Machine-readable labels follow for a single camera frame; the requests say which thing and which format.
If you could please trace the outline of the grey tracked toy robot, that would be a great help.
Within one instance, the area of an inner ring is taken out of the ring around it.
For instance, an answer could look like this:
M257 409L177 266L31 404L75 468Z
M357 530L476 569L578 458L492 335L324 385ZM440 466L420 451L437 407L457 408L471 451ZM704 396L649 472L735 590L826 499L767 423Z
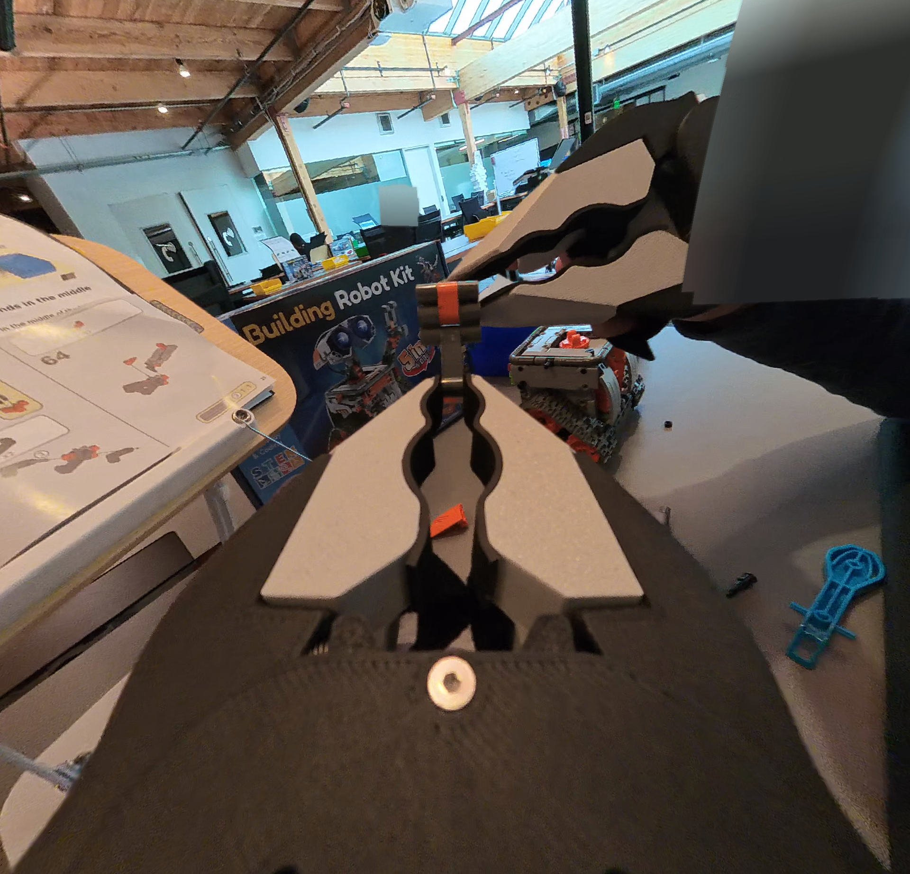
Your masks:
M639 358L589 324L537 328L512 351L509 377L523 410L598 464L613 455L645 391Z

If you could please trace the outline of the black ceiling pole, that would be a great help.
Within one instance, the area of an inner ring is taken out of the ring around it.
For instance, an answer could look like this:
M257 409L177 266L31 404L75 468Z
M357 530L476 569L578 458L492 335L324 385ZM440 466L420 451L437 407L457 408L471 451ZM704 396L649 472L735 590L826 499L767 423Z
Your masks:
M571 0L579 143L594 132L589 0Z

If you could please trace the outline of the blue plastic brick tool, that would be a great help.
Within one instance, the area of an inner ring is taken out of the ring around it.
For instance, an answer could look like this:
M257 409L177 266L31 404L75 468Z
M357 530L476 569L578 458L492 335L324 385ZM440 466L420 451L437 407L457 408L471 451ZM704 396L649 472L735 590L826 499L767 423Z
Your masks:
M843 545L829 549L824 561L824 583L811 606L791 602L802 617L786 655L807 670L813 670L835 636L856 640L843 619L856 599L883 584L886 569L881 557L868 549Z

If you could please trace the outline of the dark blue robot kit box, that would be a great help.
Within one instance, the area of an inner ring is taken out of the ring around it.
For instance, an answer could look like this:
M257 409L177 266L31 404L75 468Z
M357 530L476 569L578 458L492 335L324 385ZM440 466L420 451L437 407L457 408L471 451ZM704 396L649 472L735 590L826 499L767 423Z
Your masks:
M419 338L416 288L448 274L440 243L418 243L221 316L284 369L297 396L278 442L262 444L234 472L256 507L439 373L438 349Z

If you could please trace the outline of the long wooden workbench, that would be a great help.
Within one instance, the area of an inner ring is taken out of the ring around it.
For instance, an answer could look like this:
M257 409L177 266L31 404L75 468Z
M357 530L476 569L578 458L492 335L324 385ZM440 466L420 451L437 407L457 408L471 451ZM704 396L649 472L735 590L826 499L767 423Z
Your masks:
M461 258L468 258L470 264L507 271L514 269L522 258L538 257L548 248L545 240L552 227L548 222L546 205L537 200L538 196L527 196L520 199L512 210L491 212L487 217L499 213L510 216L477 243L469 242L463 232L453 240L442 243L447 263L454 264Z

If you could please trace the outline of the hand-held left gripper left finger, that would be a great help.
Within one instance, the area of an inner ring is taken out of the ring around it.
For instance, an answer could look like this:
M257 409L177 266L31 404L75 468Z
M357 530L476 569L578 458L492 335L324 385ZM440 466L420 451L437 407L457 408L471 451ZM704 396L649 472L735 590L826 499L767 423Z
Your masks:
M408 447L429 429L420 382L338 445L260 589L270 606L337 615L401 615L406 563L422 503L406 475Z

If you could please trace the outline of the grey orange brick assembly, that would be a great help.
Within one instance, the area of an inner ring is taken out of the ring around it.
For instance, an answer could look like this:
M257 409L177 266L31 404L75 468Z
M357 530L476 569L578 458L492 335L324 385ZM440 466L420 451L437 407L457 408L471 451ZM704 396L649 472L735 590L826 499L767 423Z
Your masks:
M445 281L415 288L420 340L438 348L444 395L464 389L464 348L482 338L480 286L476 281Z

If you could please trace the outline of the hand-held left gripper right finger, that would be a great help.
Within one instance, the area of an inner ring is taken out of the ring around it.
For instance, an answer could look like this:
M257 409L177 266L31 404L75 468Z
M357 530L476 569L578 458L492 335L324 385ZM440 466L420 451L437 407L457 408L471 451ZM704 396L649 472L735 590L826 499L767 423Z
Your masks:
M483 485L473 592L512 622L640 604L643 587L575 452L480 377L466 381L464 406Z

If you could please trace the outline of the blue plastic bin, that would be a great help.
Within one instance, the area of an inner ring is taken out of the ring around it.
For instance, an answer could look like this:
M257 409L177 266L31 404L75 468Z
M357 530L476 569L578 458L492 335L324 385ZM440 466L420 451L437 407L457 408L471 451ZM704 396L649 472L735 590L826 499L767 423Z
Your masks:
M482 327L479 342L466 347L466 366L482 377L507 377L510 355L533 329L527 327Z

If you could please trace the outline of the white instruction booklet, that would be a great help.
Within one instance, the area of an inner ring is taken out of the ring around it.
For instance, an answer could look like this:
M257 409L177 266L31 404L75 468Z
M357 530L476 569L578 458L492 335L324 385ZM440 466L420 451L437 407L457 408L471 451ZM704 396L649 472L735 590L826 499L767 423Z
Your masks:
M240 448L275 382L5 215L1 274L6 630Z

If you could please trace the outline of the whiteboard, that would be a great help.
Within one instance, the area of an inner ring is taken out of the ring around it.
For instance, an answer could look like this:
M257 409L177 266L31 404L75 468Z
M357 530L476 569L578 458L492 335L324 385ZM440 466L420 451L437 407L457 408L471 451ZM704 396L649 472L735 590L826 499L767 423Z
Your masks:
M539 141L531 138L497 151L491 156L491 164L497 196L511 197L520 177L540 166Z

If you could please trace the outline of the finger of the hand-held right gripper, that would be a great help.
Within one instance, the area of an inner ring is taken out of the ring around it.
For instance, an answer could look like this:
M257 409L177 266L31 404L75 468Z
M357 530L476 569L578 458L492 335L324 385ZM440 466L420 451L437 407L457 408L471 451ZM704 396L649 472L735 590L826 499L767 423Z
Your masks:
M558 257L605 264L643 208L654 171L654 158L636 140L552 174L461 259L450 279L528 273Z
M483 295L483 325L540 327L595 325L620 306L683 281L688 244L667 231L636 240L606 265L564 268L535 282L495 284Z

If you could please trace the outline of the person's right forearm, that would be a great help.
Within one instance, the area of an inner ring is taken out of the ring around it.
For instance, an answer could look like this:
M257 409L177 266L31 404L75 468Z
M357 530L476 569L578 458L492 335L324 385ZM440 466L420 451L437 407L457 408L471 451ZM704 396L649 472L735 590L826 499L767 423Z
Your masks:
M884 418L909 419L909 300L721 306L673 326L691 340L813 382Z

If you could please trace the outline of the black wall sign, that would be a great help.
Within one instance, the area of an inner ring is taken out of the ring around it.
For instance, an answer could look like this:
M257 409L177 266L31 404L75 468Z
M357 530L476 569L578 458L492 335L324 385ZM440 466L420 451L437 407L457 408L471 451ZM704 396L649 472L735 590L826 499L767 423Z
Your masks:
M154 250L155 256L161 262L165 275L183 273L193 269L191 259L169 223L146 227L143 229L143 234Z
M246 245L227 210L211 212L208 219L227 257L246 254Z

